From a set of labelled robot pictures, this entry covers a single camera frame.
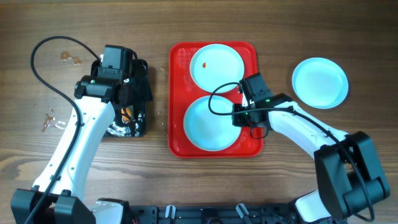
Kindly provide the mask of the light blue plate front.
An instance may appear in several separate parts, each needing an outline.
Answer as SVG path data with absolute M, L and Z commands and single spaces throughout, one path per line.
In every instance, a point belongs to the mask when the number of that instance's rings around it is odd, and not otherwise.
M 183 119 L 188 140 L 204 151 L 230 147 L 241 134 L 241 128 L 232 124 L 232 117 L 225 115 L 232 109 L 233 102 L 222 96 L 204 96 L 194 101 Z

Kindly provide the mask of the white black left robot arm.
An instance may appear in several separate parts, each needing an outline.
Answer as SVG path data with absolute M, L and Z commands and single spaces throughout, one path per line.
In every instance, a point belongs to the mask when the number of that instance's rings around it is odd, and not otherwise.
M 106 45 L 91 75 L 76 83 L 72 114 L 44 171 L 11 199 L 16 223 L 135 223 L 129 202 L 83 203 L 86 179 L 103 136 L 141 137 L 152 93 L 147 62 L 135 51 Z

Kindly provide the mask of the orange green sponge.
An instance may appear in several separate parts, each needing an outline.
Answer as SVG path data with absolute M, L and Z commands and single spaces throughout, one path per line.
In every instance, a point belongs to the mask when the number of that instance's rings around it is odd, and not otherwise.
M 121 109 L 121 120 L 123 123 L 130 123 L 134 120 L 134 108 L 133 106 L 128 106 Z

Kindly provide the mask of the light blue plate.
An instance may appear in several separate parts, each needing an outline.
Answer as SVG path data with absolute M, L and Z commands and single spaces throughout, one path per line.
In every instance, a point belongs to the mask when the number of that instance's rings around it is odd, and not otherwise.
M 188 140 L 204 151 L 230 147 L 241 134 L 241 128 L 232 124 L 232 117 L 225 115 L 232 109 L 233 102 L 222 96 L 204 96 L 194 101 L 183 119 Z
M 190 74 L 197 86 L 209 93 L 221 85 L 238 82 L 244 76 L 244 62 L 235 49 L 223 44 L 200 48 L 190 62 Z
M 323 110 L 339 106 L 349 93 L 348 78 L 343 69 L 321 57 L 308 58 L 295 67 L 292 87 L 302 102 Z

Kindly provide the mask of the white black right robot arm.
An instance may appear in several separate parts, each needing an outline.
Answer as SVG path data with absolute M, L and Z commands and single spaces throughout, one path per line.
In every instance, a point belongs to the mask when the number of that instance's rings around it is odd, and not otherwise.
M 318 188 L 294 201 L 300 222 L 351 216 L 375 219 L 374 204 L 390 195 L 390 187 L 372 139 L 364 132 L 348 134 L 305 112 L 284 93 L 273 95 L 261 74 L 237 82 L 245 103 L 233 105 L 233 124 L 262 127 L 296 143 L 315 163 Z

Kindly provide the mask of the light blue plate back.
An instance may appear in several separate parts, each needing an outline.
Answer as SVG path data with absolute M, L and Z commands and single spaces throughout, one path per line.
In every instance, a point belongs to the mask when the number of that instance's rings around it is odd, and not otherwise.
M 348 78 L 343 69 L 321 57 L 308 58 L 295 67 L 292 87 L 302 102 L 323 110 L 339 106 L 349 93 Z

